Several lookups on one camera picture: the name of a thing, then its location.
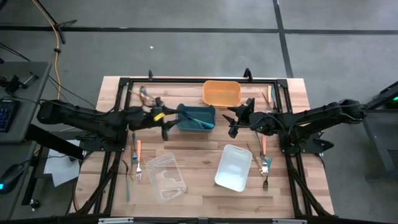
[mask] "wooden table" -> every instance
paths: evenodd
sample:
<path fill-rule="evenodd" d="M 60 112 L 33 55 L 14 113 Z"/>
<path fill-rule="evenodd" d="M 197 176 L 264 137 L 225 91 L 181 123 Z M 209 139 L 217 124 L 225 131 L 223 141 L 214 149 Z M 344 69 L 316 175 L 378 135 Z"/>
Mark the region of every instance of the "wooden table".
<path fill-rule="evenodd" d="M 104 77 L 99 93 L 97 110 L 108 111 L 115 102 L 120 77 Z M 309 109 L 304 80 L 287 79 L 290 99 L 294 113 Z M 202 83 L 140 83 L 145 85 L 148 94 L 161 96 L 169 108 L 176 108 L 184 103 L 188 106 L 206 106 L 202 100 Z M 138 93 L 138 84 L 133 92 Z M 266 92 L 264 84 L 241 84 L 242 100 L 256 98 L 256 111 L 264 111 L 265 100 L 261 92 Z M 122 107 L 126 93 L 123 94 Z M 131 106 L 140 105 L 136 95 L 132 95 Z M 222 117 L 234 114 L 226 109 L 216 109 L 216 126 L 210 133 L 185 133 L 174 127 L 169 132 L 169 141 L 164 142 L 160 128 L 137 132 L 142 140 L 143 171 L 141 181 L 129 181 L 130 201 L 126 202 L 126 168 L 121 162 L 118 181 L 114 195 L 112 216 L 123 217 L 217 217 L 217 218 L 293 218 L 292 198 L 285 158 L 280 152 L 278 136 L 267 137 L 267 156 L 273 158 L 271 174 L 268 178 L 269 190 L 263 191 L 264 178 L 260 176 L 257 165 L 252 161 L 246 188 L 235 192 L 215 184 L 214 178 L 221 159 L 224 146 L 232 144 L 247 148 L 250 145 L 254 156 L 259 159 L 260 147 L 257 139 L 249 129 L 239 129 L 235 139 L 228 136 L 228 122 Z M 122 160 L 131 163 L 131 133 Z M 150 180 L 145 170 L 147 161 L 171 152 L 175 155 L 178 166 L 187 185 L 185 194 L 160 204 L 156 201 Z M 84 162 L 76 187 L 78 208 L 82 206 L 98 185 L 103 152 L 94 152 Z M 321 160 L 309 154 L 303 154 L 303 164 L 308 188 L 326 211 L 333 213 L 328 183 Z M 298 190 L 300 208 L 304 211 L 303 197 Z"/>

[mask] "white paper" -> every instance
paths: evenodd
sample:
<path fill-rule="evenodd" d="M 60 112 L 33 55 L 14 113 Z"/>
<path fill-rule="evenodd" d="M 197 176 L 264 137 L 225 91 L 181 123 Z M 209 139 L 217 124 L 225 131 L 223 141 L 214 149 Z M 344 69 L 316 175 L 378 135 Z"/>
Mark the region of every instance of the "white paper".
<path fill-rule="evenodd" d="M 79 146 L 80 143 L 77 140 L 70 140 L 68 142 L 76 146 Z M 52 156 L 64 156 L 64 154 L 50 149 L 49 157 Z M 48 158 L 44 167 L 44 174 L 52 174 L 55 187 L 78 177 L 79 172 L 80 166 L 78 160 L 71 161 L 68 156 Z"/>

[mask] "gray floor tile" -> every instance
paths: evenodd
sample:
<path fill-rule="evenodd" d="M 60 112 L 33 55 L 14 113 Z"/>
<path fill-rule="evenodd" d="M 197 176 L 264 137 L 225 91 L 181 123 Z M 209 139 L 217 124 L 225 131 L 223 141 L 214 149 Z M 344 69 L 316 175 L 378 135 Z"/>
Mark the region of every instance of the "gray floor tile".
<path fill-rule="evenodd" d="M 398 29 L 395 0 L 280 0 L 285 29 Z"/>
<path fill-rule="evenodd" d="M 66 38 L 58 64 L 61 84 L 94 104 L 105 75 L 147 75 L 151 69 L 154 75 L 241 77 L 248 67 L 257 77 L 285 77 L 277 34 L 69 32 Z M 54 60 L 52 32 L 1 32 L 0 41 L 33 61 Z M 1 50 L 0 57 L 22 60 Z M 54 96 L 48 84 L 43 97 Z"/>
<path fill-rule="evenodd" d="M 57 22 L 76 26 L 275 28 L 272 0 L 51 0 L 42 1 Z M 12 0 L 1 24 L 47 26 L 30 0 Z"/>
<path fill-rule="evenodd" d="M 343 98 L 366 103 L 397 80 L 398 40 L 391 36 L 288 35 L 294 76 L 304 78 L 312 108 Z M 396 222 L 397 182 L 365 181 L 380 169 L 362 124 L 327 129 L 335 143 L 325 153 L 326 176 L 335 213 L 344 218 Z"/>

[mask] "fork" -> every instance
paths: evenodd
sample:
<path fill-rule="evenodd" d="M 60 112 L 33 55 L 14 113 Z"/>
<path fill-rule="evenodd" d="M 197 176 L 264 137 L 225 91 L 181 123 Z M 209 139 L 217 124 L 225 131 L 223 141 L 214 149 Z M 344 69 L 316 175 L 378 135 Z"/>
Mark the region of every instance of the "fork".
<path fill-rule="evenodd" d="M 140 165 L 140 161 L 141 161 L 141 140 L 137 140 L 137 161 L 138 161 L 138 166 L 137 166 L 137 170 L 136 170 L 136 179 L 137 180 L 141 180 L 141 165 Z"/>

